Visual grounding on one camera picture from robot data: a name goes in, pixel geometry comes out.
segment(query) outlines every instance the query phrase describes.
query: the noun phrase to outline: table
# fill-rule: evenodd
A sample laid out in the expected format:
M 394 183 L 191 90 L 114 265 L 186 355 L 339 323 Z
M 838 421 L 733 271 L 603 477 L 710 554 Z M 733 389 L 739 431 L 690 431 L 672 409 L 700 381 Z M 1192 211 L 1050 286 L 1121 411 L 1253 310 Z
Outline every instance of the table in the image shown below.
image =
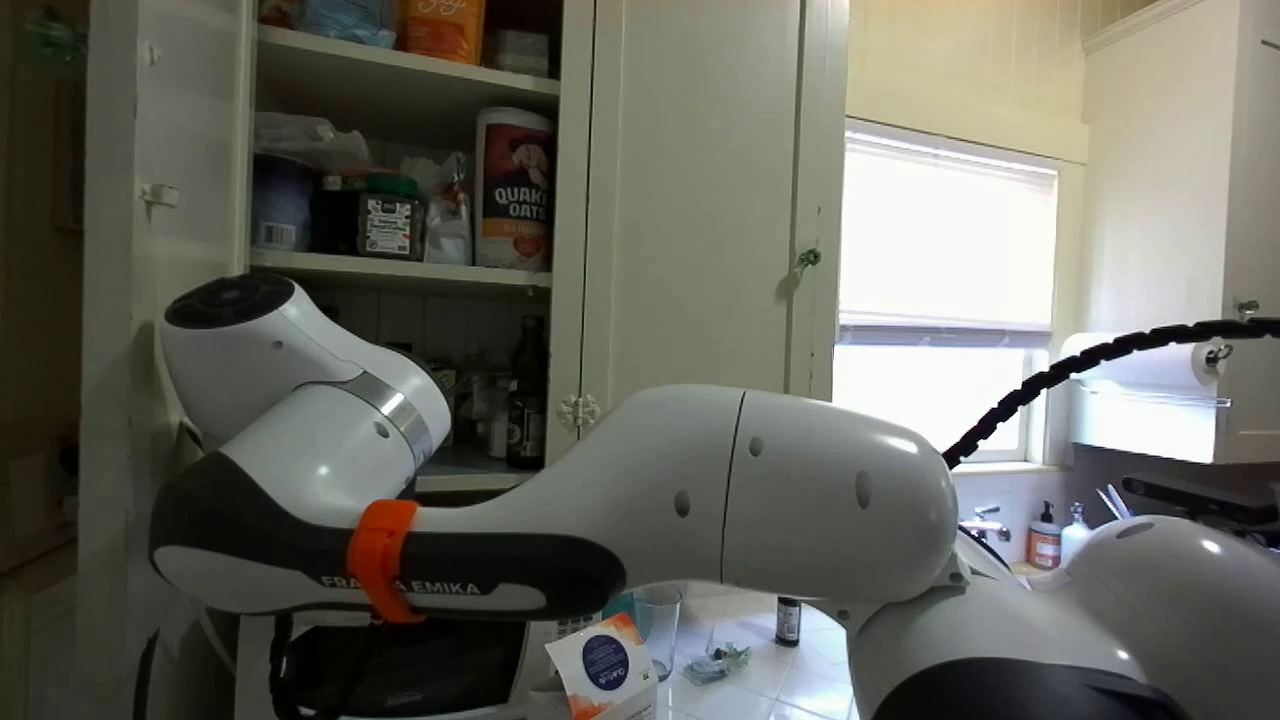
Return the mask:
M 677 673 L 633 720 L 856 720 L 843 627 L 804 602 L 800 642 L 786 649 L 774 635 L 778 595 L 684 585 Z M 240 621 L 237 720 L 275 720 L 263 693 L 270 639 L 272 621 Z M 690 661 L 717 642 L 748 649 L 748 662 L 714 684 L 692 681 Z M 525 720 L 525 709 L 481 714 Z

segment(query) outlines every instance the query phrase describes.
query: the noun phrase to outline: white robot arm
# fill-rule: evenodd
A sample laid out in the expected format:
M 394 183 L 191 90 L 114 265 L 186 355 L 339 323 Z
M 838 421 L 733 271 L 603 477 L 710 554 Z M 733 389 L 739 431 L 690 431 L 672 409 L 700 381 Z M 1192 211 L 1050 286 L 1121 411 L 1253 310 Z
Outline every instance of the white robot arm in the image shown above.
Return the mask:
M 219 610 L 368 610 L 348 570 L 351 528 L 446 441 L 434 381 L 275 275 L 176 301 L 166 355 L 216 448 L 157 500 L 157 570 Z M 1253 577 L 1226 581 L 1226 554 Z M 1138 520 L 1029 587 L 955 532 L 947 464 L 915 431 L 744 389 L 633 394 L 519 488 L 416 507 L 396 565 L 403 607 L 446 621 L 587 615 L 651 581 L 810 595 L 852 627 L 862 712 L 882 720 L 1250 714 L 1222 712 L 1229 693 L 1133 635 L 1165 623 L 1185 642 L 1229 635 L 1256 667 L 1280 661 L 1280 570 L 1232 536 Z M 1138 623 L 1133 602 L 1156 595 L 1114 577 L 1140 569 L 1198 569 L 1161 595 L 1165 621 Z M 1189 602 L 1208 599 L 1232 602 L 1229 627 L 1189 627 Z M 1269 681 L 1229 684 L 1241 709 L 1266 709 L 1253 714 L 1280 709 Z

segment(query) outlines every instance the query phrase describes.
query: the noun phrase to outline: cabinet door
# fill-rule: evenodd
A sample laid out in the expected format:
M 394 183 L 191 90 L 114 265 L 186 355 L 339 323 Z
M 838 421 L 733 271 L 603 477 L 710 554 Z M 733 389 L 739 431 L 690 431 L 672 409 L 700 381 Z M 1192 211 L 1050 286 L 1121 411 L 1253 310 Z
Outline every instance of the cabinet door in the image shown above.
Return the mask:
M 1089 326 L 1222 310 L 1232 27 L 1229 4 L 1147 8 L 1089 56 Z
M 600 0 L 583 394 L 603 411 L 647 385 L 787 389 L 804 286 L 793 271 L 796 225 L 811 218 L 796 175 L 822 155 L 800 110 L 810 8 Z M 838 51 L 829 82 L 841 94 L 843 33 Z M 831 204 L 822 211 L 838 225 L 841 103 L 823 118 L 831 150 L 822 187 Z
M 97 697 L 77 667 L 77 551 L 59 548 L 0 577 L 0 714 L 91 714 Z
M 565 0 L 559 16 L 550 459 L 575 443 L 597 0 Z
M 1280 316 L 1280 4 L 1245 0 L 1226 310 Z M 1280 343 L 1236 343 L 1226 374 L 1217 459 L 1275 459 Z
M 243 269 L 253 8 L 91 4 L 77 585 L 79 667 L 114 697 L 101 714 L 129 714 L 170 602 L 145 565 L 152 491 L 180 459 L 157 320 L 176 293 Z

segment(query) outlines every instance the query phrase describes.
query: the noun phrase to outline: white window blind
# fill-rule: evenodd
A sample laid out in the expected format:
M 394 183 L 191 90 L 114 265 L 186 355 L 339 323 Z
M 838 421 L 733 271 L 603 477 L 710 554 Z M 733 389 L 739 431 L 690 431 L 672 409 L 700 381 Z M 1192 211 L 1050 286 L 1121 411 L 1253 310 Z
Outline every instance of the white window blind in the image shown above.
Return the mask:
M 849 133 L 838 405 L 947 448 L 1043 362 L 1055 170 L 992 147 Z M 1024 411 L 972 459 L 1032 459 Z

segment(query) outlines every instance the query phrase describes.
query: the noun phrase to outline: bottle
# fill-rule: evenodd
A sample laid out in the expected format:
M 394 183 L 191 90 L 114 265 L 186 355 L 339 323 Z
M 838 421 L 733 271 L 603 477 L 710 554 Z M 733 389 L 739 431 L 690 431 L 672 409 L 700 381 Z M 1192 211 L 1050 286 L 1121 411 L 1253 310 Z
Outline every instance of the bottle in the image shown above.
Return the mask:
M 1074 523 L 1063 528 L 1063 565 L 1089 545 L 1092 528 L 1084 523 L 1084 503 L 1074 503 Z
M 545 320 L 525 316 L 512 385 L 509 385 L 509 464 L 545 469 L 545 416 L 550 416 L 550 340 Z
M 312 197 L 312 250 L 358 256 L 360 180 L 323 170 Z
M 360 256 L 419 256 L 423 204 L 416 180 L 373 175 L 360 197 Z
M 460 355 L 455 369 L 455 409 L 451 409 L 451 435 L 460 450 L 490 450 L 490 373 L 484 373 L 484 353 L 471 349 Z
M 1060 528 L 1053 523 L 1053 503 L 1043 500 L 1041 514 L 1029 523 L 1029 565 L 1055 569 L 1060 561 Z
M 434 373 L 434 381 L 441 385 L 441 394 L 446 394 L 446 405 L 448 405 L 448 411 L 455 411 L 455 362 L 448 359 L 448 355 L 435 355 L 434 362 L 427 362 L 427 373 Z M 446 441 L 441 441 L 441 450 L 435 455 L 451 455 L 455 450 L 455 431 L 448 431 Z
M 490 409 L 490 455 L 492 459 L 504 459 L 509 455 L 509 389 L 512 389 L 512 381 L 495 381 L 492 385 L 492 409 Z
M 423 260 L 427 265 L 471 265 L 477 241 L 471 241 L 471 197 L 470 197 L 470 155 L 448 150 L 446 163 L 435 163 L 446 175 L 441 183 L 427 183 L 427 214 L 423 214 Z
M 778 595 L 778 632 L 774 639 L 786 642 L 786 649 L 796 649 L 800 642 L 800 599 L 796 595 Z

